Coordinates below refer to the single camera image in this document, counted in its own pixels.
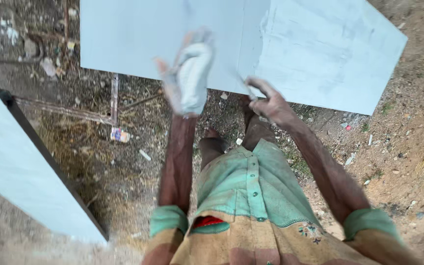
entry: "soil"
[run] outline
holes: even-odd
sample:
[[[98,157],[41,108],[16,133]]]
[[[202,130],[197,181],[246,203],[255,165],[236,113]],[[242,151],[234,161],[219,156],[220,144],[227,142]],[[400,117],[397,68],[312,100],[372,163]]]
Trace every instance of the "soil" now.
[[[424,259],[424,0],[370,0],[409,41],[373,116],[293,104],[333,157],[365,190],[371,204],[392,217],[407,245]],[[0,58],[24,56],[24,31],[64,35],[61,0],[2,1]],[[68,1],[79,10],[79,1]],[[1,20],[20,30],[12,45],[1,33]],[[70,18],[70,39],[79,39],[79,14]],[[79,45],[65,49],[61,39],[43,38],[47,55],[64,74],[50,78],[39,65],[0,65],[0,88],[14,95],[109,113],[111,73],[81,68]],[[119,107],[158,93],[160,82],[121,75]],[[239,95],[209,100],[196,129],[191,216],[195,211],[201,161],[197,143],[204,129],[214,127],[235,148],[243,138]],[[119,115],[119,125],[132,134],[128,143],[112,142],[110,126],[42,111],[23,109],[71,184],[110,236],[93,245],[56,235],[0,196],[0,264],[137,264],[148,239],[149,217],[156,205],[171,111],[158,97]],[[350,130],[340,124],[348,123]],[[324,228],[343,238],[326,202],[290,136],[275,128],[278,143],[296,172]],[[139,150],[146,152],[146,160]]]

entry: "person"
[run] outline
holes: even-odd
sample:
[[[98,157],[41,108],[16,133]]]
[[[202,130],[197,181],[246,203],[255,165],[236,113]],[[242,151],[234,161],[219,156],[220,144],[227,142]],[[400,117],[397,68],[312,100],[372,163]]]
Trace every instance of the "person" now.
[[[198,98],[213,61],[206,35],[187,36],[173,68],[157,60],[174,114],[143,264],[421,264],[388,215],[371,208],[362,189],[281,94],[256,77],[248,77],[245,85],[266,99],[242,99],[241,146],[225,153],[227,143],[214,129],[199,142],[197,212],[188,225],[194,133],[206,101]],[[185,99],[186,94],[194,100]],[[271,125],[260,115],[291,135],[344,227],[344,241],[322,229]]]

